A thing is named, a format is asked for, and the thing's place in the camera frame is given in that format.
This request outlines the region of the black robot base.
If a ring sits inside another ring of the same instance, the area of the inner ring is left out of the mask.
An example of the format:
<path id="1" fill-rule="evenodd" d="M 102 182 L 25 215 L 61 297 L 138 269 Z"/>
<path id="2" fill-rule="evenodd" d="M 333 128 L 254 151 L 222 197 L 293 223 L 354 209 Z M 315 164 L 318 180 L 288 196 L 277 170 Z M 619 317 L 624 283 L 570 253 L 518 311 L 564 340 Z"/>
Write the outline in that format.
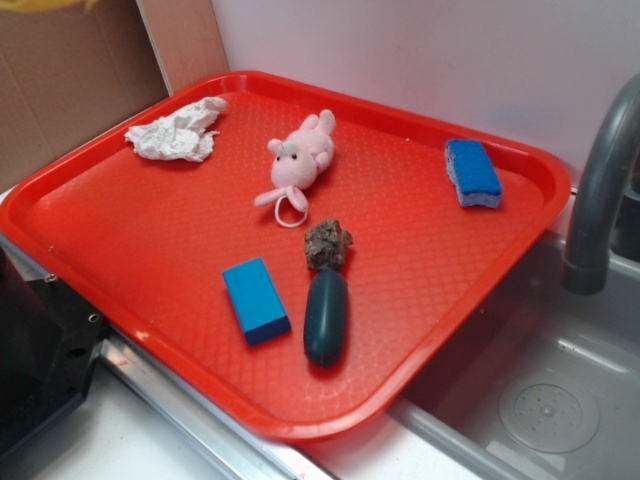
<path id="1" fill-rule="evenodd" d="M 1 459 L 88 395 L 103 314 L 64 281 L 26 280 L 1 254 Z"/>

